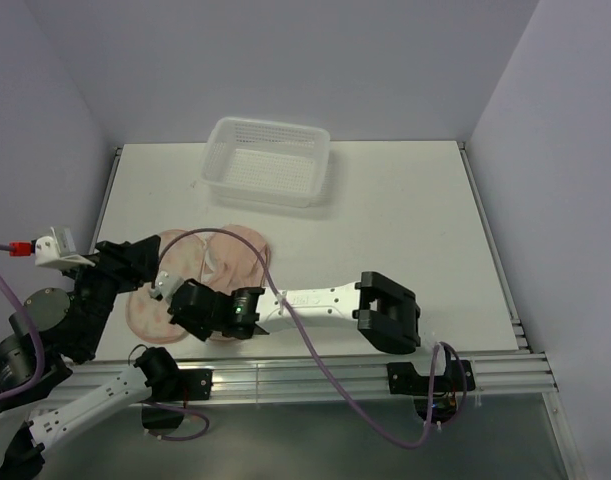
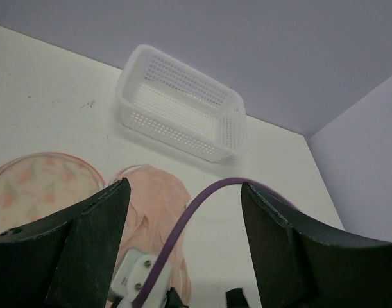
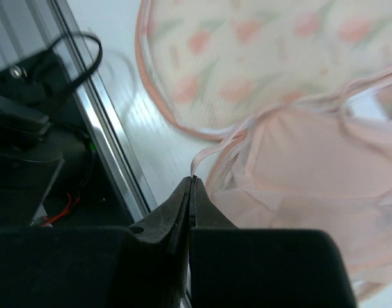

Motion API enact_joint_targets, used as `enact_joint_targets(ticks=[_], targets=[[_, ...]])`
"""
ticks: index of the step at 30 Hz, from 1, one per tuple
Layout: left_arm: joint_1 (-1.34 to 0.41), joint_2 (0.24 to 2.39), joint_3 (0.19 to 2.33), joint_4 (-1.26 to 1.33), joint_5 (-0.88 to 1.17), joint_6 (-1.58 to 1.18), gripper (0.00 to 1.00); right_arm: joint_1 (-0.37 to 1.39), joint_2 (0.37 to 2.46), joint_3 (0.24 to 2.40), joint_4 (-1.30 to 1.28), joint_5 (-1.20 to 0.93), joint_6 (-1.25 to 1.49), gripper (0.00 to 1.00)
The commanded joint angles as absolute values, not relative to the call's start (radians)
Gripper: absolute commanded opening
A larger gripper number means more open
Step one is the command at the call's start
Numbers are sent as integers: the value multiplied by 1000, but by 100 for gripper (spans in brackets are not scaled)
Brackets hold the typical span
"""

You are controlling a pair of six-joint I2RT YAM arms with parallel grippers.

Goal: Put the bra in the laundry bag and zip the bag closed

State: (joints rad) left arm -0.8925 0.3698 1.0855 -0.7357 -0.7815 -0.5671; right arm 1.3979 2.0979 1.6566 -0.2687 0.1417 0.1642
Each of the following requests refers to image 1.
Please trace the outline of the peach floral laundry bag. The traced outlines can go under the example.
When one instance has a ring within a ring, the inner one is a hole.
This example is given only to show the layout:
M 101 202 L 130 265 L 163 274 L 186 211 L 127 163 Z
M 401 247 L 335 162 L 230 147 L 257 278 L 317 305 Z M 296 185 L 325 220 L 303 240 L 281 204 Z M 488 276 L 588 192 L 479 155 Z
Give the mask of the peach floral laundry bag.
M 163 258 L 162 269 L 185 280 L 193 278 L 225 294 L 264 285 L 264 270 L 256 255 L 260 254 L 265 262 L 270 261 L 267 240 L 249 227 L 230 224 L 224 229 L 241 236 L 252 246 L 248 248 L 222 233 L 189 235 L 172 245 Z M 186 338 L 188 333 L 171 323 L 165 302 L 151 298 L 149 290 L 145 285 L 128 296 L 126 323 L 132 333 L 153 344 L 171 344 Z

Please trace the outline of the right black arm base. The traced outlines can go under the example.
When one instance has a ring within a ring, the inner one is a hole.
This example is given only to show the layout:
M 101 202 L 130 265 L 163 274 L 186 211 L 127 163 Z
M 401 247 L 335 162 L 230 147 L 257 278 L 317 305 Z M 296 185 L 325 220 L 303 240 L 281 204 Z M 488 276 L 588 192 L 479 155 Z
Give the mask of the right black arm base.
M 421 375 L 411 362 L 392 362 L 386 365 L 389 393 L 414 398 L 416 413 L 427 419 L 427 394 L 430 379 Z M 461 394 L 467 396 L 476 389 L 476 382 L 470 361 L 449 358 L 442 374 L 436 374 L 433 381 L 432 418 L 434 425 L 444 425 L 459 412 Z

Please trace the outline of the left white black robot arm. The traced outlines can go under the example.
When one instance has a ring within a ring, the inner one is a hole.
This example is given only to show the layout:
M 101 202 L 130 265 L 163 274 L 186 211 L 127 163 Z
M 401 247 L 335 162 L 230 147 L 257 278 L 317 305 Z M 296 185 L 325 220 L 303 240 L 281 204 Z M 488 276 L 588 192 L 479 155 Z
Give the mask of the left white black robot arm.
M 168 399 L 180 386 L 179 369 L 163 347 L 146 349 L 113 380 L 43 419 L 30 412 L 71 377 L 70 363 L 94 359 L 116 298 L 154 281 L 159 236 L 116 244 L 103 241 L 79 255 L 60 234 L 4 246 L 12 256 L 34 256 L 38 267 L 73 279 L 70 292 L 45 288 L 20 301 L 0 275 L 15 309 L 13 334 L 0 343 L 0 479 L 33 479 L 44 456 L 73 436 L 136 402 Z

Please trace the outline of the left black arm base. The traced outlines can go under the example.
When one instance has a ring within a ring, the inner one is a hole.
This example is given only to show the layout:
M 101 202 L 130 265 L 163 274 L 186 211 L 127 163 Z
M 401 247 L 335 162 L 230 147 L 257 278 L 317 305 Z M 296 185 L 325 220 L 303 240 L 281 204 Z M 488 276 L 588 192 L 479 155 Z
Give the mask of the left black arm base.
M 141 424 L 148 434 L 179 437 L 179 429 L 187 414 L 152 406 L 152 403 L 186 409 L 193 401 L 210 399 L 213 371 L 208 368 L 181 369 L 171 387 L 155 387 L 153 394 L 141 407 Z

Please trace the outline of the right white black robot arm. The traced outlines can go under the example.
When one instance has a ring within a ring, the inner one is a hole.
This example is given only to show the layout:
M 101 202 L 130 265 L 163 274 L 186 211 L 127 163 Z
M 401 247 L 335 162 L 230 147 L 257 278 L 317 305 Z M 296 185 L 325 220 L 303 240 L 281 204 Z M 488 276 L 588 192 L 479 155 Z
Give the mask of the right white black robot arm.
M 243 287 L 225 294 L 162 271 L 151 296 L 167 303 L 172 324 L 201 341 L 214 333 L 248 340 L 294 329 L 296 314 L 305 328 L 355 330 L 382 353 L 412 354 L 421 346 L 415 293 L 377 272 L 364 272 L 359 281 L 337 287 L 277 294 Z

